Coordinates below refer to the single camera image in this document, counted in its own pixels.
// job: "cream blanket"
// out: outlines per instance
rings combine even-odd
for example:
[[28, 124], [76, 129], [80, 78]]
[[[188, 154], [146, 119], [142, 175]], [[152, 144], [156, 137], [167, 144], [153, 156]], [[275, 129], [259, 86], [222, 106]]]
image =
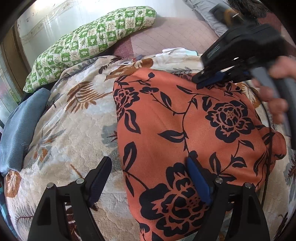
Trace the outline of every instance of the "cream blanket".
[[[6, 176], [7, 207], [22, 240], [28, 238], [46, 184], [53, 182], [63, 186], [85, 177], [103, 156], [112, 159], [113, 167], [101, 198], [92, 210], [94, 219], [106, 240], [139, 239], [139, 225], [130, 214], [122, 181], [112, 90], [117, 77], [130, 75], [141, 67], [181, 75], [199, 72], [202, 64], [198, 56], [150, 56], [119, 68], [118, 58], [103, 56], [84, 61], [62, 73], [36, 126], [24, 168], [20, 173], [10, 171]], [[267, 125], [258, 100], [246, 85], [240, 86]], [[295, 159], [293, 153], [289, 153], [276, 163], [269, 178], [264, 211], [272, 238], [284, 227], [296, 207]], [[70, 206], [66, 209], [73, 240], [80, 240]], [[219, 239], [224, 240], [224, 235], [225, 230]]]

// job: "wooden door frame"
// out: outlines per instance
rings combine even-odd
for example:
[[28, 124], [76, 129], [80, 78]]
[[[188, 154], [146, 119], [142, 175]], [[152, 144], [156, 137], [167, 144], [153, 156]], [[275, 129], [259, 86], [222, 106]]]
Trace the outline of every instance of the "wooden door frame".
[[26, 78], [31, 72], [31, 67], [22, 47], [17, 22], [4, 37], [1, 43], [1, 52], [8, 74], [22, 97], [24, 95], [23, 88]]

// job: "gray cloth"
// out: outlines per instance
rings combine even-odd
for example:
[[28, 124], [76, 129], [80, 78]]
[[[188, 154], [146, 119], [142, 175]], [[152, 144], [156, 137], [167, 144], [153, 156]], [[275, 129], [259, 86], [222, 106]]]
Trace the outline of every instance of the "gray cloth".
[[35, 127], [45, 109], [50, 91], [42, 88], [21, 103], [8, 117], [0, 141], [0, 172], [21, 171]]
[[215, 17], [209, 12], [217, 4], [227, 4], [227, 0], [184, 0], [188, 5], [194, 8], [205, 21], [210, 25], [210, 27], [215, 31], [215, 33], [220, 37], [224, 34], [228, 28], [226, 25], [220, 23]]

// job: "green checkered pillow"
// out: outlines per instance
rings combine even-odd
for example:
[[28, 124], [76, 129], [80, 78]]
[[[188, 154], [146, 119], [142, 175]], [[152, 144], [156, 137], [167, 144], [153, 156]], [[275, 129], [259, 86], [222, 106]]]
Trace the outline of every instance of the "green checkered pillow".
[[132, 32], [150, 27], [155, 16], [151, 7], [121, 8], [64, 35], [35, 60], [24, 91], [31, 93], [58, 80], [66, 68], [95, 57]]

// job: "human hand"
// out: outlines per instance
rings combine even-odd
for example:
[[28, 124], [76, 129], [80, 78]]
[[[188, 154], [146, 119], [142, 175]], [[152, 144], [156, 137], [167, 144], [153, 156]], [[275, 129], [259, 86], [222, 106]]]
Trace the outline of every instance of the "human hand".
[[[270, 68], [269, 74], [275, 79], [291, 77], [296, 79], [296, 62], [289, 57], [280, 56], [276, 63]], [[269, 111], [273, 116], [275, 124], [284, 121], [284, 112], [288, 110], [288, 103], [284, 99], [273, 98], [274, 90], [270, 87], [261, 86], [259, 81], [253, 80], [255, 87], [260, 88], [260, 98], [268, 102]]]

